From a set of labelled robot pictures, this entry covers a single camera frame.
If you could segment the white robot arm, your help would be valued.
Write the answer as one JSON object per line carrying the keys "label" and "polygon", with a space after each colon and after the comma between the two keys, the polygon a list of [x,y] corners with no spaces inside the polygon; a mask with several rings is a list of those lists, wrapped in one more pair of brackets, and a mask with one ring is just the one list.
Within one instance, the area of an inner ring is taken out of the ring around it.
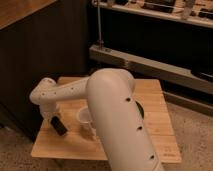
{"label": "white robot arm", "polygon": [[84,99],[112,171],[165,171],[133,97],[134,77],[125,69],[100,69],[64,85],[42,79],[30,101],[44,117],[58,101]]}

